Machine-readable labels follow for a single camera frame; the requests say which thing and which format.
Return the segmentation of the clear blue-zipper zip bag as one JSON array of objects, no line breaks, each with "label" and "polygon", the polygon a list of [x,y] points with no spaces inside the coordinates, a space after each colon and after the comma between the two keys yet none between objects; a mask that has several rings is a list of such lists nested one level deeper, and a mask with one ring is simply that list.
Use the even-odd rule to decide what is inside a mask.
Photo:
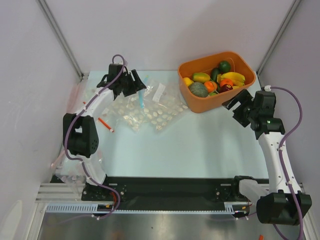
[{"label": "clear blue-zipper zip bag", "polygon": [[189,108],[181,101],[178,87],[173,82],[160,82],[147,75],[142,82],[138,100],[145,121],[155,131],[162,132],[187,113]]}]

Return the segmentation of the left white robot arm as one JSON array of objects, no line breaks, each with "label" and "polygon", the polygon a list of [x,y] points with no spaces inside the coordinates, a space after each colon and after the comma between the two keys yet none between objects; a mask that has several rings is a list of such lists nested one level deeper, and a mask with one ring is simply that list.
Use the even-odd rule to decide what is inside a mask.
[{"label": "left white robot arm", "polygon": [[92,98],[75,113],[63,116],[64,162],[75,169],[64,170],[61,179],[73,188],[83,183],[80,192],[83,201],[106,201],[116,197],[115,191],[107,184],[108,177],[97,153],[100,143],[96,126],[98,118],[117,97],[128,97],[145,89],[146,85],[135,69],[128,70],[124,64],[111,63]]}]

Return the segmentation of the orange tangerine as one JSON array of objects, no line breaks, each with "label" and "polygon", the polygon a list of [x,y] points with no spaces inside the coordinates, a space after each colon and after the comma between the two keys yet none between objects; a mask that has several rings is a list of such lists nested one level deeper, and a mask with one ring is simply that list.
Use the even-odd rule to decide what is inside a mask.
[{"label": "orange tangerine", "polygon": [[229,78],[222,78],[222,79],[220,80],[219,85],[220,85],[220,87],[223,87],[224,85],[230,85],[231,87],[233,87],[234,84],[233,84],[233,82],[232,82],[231,79],[229,79]]},{"label": "orange tangerine", "polygon": [[215,92],[218,89],[218,85],[214,81],[206,81],[204,83],[204,86],[206,87],[208,93]]}]

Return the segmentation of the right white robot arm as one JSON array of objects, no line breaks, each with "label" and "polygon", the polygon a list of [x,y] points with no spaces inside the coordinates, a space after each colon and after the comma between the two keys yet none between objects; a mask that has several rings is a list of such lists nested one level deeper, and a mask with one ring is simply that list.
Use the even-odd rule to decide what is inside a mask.
[{"label": "right white robot arm", "polygon": [[230,188],[231,196],[237,201],[245,197],[251,200],[263,224],[301,226],[312,199],[302,193],[291,168],[286,147],[288,134],[283,121],[274,117],[276,95],[260,90],[252,96],[244,89],[223,106],[230,110],[235,104],[239,106],[233,110],[233,118],[243,127],[251,127],[262,149],[269,189],[265,190],[252,178],[241,179]]}]

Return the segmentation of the yellow green mango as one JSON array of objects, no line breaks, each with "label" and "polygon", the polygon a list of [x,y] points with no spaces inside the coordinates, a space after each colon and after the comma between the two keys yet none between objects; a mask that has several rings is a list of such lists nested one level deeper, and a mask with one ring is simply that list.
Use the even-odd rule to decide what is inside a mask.
[{"label": "yellow green mango", "polygon": [[210,75],[208,75],[207,73],[204,72],[196,72],[192,75],[192,80],[194,82],[199,82],[204,84],[205,82],[208,82],[211,80]]}]

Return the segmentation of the netted green melon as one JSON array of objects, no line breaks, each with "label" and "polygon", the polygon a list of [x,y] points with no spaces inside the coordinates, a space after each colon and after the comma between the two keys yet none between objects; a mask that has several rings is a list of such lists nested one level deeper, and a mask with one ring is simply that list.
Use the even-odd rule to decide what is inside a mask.
[{"label": "netted green melon", "polygon": [[204,84],[200,82],[193,82],[188,86],[190,92],[199,98],[206,98],[208,96],[208,90]]}]

